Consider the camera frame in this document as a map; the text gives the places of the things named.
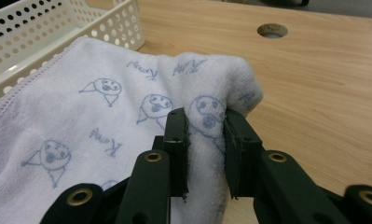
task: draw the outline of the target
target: cloth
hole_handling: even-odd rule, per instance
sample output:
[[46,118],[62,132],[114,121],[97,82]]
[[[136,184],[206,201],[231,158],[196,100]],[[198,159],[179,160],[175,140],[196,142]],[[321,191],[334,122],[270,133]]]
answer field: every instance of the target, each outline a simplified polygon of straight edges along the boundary
[[179,107],[190,123],[189,194],[172,199],[172,223],[219,223],[225,110],[246,115],[261,99],[240,57],[153,56],[80,37],[0,99],[0,223],[38,223],[73,185],[127,178]]

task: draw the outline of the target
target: wooden table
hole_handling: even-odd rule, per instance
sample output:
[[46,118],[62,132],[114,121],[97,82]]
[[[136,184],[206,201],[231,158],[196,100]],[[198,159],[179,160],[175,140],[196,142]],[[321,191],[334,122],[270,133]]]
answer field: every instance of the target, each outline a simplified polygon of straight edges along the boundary
[[[211,1],[139,5],[140,52],[242,56],[265,91],[247,117],[265,148],[289,153],[340,195],[372,186],[372,19]],[[288,34],[257,33],[273,22]],[[252,199],[230,201],[224,223],[256,223]]]

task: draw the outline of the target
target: hole in table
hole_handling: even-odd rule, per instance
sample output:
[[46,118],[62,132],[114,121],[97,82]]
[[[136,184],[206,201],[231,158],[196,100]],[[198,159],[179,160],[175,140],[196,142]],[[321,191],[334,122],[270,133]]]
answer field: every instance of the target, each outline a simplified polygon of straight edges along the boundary
[[266,38],[282,38],[288,34],[285,26],[277,23],[267,23],[260,25],[257,29],[259,35]]

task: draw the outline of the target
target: cartoon face print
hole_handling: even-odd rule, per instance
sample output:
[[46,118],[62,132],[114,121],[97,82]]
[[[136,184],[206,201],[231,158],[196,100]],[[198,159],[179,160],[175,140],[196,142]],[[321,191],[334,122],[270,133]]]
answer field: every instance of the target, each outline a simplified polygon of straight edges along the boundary
[[47,140],[40,150],[36,151],[29,160],[23,161],[21,166],[43,166],[48,171],[53,188],[56,188],[70,159],[71,153],[68,147],[57,141]]
[[110,78],[98,78],[94,82],[88,84],[82,92],[97,91],[104,96],[104,99],[108,103],[109,107],[113,106],[113,103],[117,100],[119,94],[122,91],[121,85]]
[[139,110],[137,124],[147,119],[155,119],[157,124],[164,129],[166,117],[172,111],[172,101],[165,96],[150,94],[145,97]]
[[94,87],[96,91],[104,95],[119,95],[121,93],[121,85],[108,78],[99,78],[94,82]]
[[44,142],[40,150],[40,161],[44,168],[58,170],[63,168],[69,160],[70,152],[66,146],[52,140]]
[[188,109],[189,123],[207,137],[222,135],[225,118],[223,104],[212,96],[200,96],[195,99]]

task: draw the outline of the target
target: basket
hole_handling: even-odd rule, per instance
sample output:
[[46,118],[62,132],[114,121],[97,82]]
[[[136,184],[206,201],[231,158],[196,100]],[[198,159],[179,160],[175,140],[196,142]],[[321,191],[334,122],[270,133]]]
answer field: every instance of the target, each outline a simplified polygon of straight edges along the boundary
[[144,42],[135,0],[27,0],[0,9],[0,97],[82,35],[127,49]]

